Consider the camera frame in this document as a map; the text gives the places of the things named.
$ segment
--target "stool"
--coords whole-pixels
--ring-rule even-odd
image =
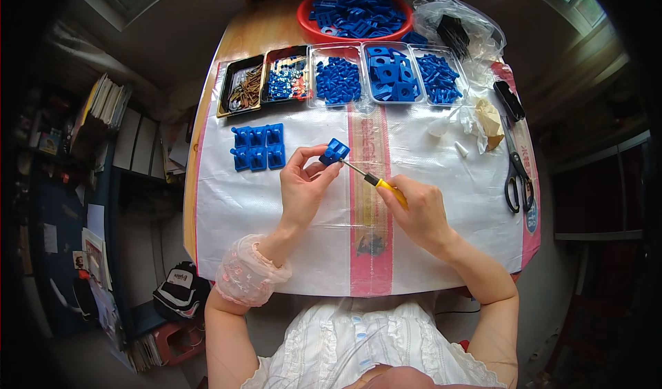
[[[153,332],[164,365],[177,366],[204,351],[204,336],[194,321],[166,323]]]

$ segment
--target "pink lace sleeve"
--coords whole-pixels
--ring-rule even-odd
[[[287,263],[277,269],[260,254],[257,245],[265,236],[250,234],[232,244],[216,271],[216,289],[223,298],[246,307],[260,307],[273,287],[292,277]]]

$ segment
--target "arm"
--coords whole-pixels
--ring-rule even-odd
[[[276,230],[257,244],[260,255],[271,261],[276,269],[285,264],[287,256],[299,243],[315,217],[327,187],[340,172],[342,163],[325,167],[321,162],[314,162],[304,168],[311,157],[323,154],[326,148],[326,145],[298,148],[281,171],[283,215]],[[249,308],[249,305],[224,298],[216,286],[209,294],[204,322],[210,388],[237,389],[258,369],[258,358],[244,319]]]
[[[448,225],[439,188],[402,175],[387,182],[397,187],[409,204],[409,211],[405,210],[391,191],[377,188],[398,225],[413,242],[453,267],[481,303],[481,318],[467,352],[493,370],[500,382],[515,388],[519,296],[510,275]]]

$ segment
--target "wooden table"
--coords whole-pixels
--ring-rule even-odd
[[[306,41],[297,23],[296,12],[302,0],[269,0],[253,5],[236,15],[220,40],[214,54],[207,80],[204,82],[195,125],[191,137],[189,166],[186,169],[184,190],[184,248],[195,261],[195,182],[197,179],[198,141],[206,122],[217,70],[220,61],[245,59],[272,49],[300,46]]]

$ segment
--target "black scissors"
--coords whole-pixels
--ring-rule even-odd
[[[529,178],[529,176],[526,174],[520,155],[517,153],[517,149],[515,149],[515,144],[512,141],[512,137],[510,136],[510,122],[508,118],[501,116],[501,124],[503,125],[503,133],[506,134],[506,144],[508,145],[508,153],[510,159],[508,177],[506,178],[506,184],[503,187],[504,194],[506,195],[506,202],[508,203],[508,207],[511,211],[515,213],[520,211],[520,197],[517,194],[516,180],[516,177],[519,177],[520,181],[522,182],[524,212],[528,212],[534,205],[534,184],[531,182],[531,178]],[[512,186],[512,193],[515,199],[514,206],[510,201],[509,185]]]

